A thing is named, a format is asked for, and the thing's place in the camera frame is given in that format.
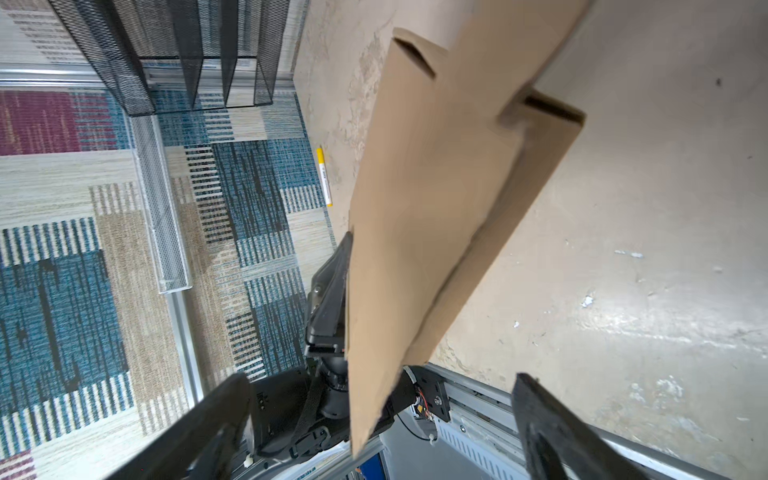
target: black mesh organizer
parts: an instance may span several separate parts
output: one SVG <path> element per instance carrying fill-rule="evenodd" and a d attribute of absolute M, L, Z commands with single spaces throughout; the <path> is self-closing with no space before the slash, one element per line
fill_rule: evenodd
<path fill-rule="evenodd" d="M 49 1 L 132 117 L 272 103 L 289 0 Z"/>

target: vented metal panel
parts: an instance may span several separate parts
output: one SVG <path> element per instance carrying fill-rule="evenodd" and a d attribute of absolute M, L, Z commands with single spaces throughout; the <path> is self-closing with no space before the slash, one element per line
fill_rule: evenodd
<path fill-rule="evenodd" d="M 158 289 L 160 293 L 171 293 L 191 288 L 157 116 L 131 118 L 130 123 L 136 175 Z"/>
<path fill-rule="evenodd" d="M 178 47 L 184 84 L 187 86 L 187 100 L 194 109 L 197 97 L 197 82 L 203 68 L 203 41 L 200 37 L 200 12 L 197 0 L 170 0 L 165 2 L 174 25 L 174 36 Z"/>
<path fill-rule="evenodd" d="M 237 0 L 219 0 L 219 25 L 237 25 L 237 17 Z M 221 90 L 224 96 L 224 104 L 227 104 L 227 100 L 230 97 L 232 79 L 237 67 L 237 29 L 233 28 L 229 31 L 226 28 L 220 28 L 219 46 L 221 52 Z"/>
<path fill-rule="evenodd" d="M 440 440 L 448 443 L 491 477 L 497 480 L 531 479 L 531 476 L 525 471 L 525 467 L 476 442 L 466 432 L 457 428 L 454 422 L 446 423 L 440 419 L 435 419 L 435 423 Z"/>
<path fill-rule="evenodd" d="M 256 84 L 253 86 L 253 104 L 272 103 L 277 65 L 283 46 L 283 31 L 288 18 L 290 0 L 264 0 L 261 5 L 259 50 L 257 53 Z"/>

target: concrete floor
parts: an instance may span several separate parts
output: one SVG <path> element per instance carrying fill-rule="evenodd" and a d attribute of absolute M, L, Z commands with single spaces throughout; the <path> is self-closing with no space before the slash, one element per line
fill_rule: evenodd
<path fill-rule="evenodd" d="M 336 238 L 392 28 L 450 47 L 471 10 L 310 3 L 295 83 Z M 587 422 L 768 477 L 767 78 L 766 2 L 595 2 L 537 83 L 586 127 L 432 361 L 529 372 Z"/>

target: yellow marker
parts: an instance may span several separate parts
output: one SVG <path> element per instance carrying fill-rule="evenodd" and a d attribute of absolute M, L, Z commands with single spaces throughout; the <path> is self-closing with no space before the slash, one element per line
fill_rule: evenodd
<path fill-rule="evenodd" d="M 331 201 L 331 187 L 328 184 L 328 174 L 326 173 L 326 158 L 323 155 L 323 149 L 317 148 L 317 164 L 320 167 L 320 186 L 323 188 L 323 196 L 326 199 L 326 206 L 333 207 Z"/>

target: cardboard box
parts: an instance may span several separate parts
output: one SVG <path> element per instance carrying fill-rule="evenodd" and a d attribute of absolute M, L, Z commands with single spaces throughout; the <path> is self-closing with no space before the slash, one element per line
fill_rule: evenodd
<path fill-rule="evenodd" d="M 451 51 L 396 28 L 349 209 L 353 452 L 429 361 L 578 135 L 530 88 L 588 0 L 486 0 Z"/>

